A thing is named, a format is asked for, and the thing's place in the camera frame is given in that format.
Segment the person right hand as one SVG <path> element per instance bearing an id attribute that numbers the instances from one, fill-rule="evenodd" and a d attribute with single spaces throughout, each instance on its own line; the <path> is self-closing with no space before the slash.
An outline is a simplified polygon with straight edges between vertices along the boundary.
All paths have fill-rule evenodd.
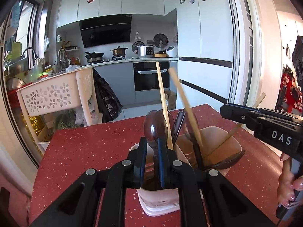
<path id="1" fill-rule="evenodd" d="M 282 153 L 280 161 L 283 162 L 282 173 L 278 179 L 277 199 L 278 203 L 284 207 L 289 207 L 291 202 L 295 200 L 295 191 L 302 191 L 302 176 L 295 179 L 291 172 L 291 158 L 287 154 Z"/>

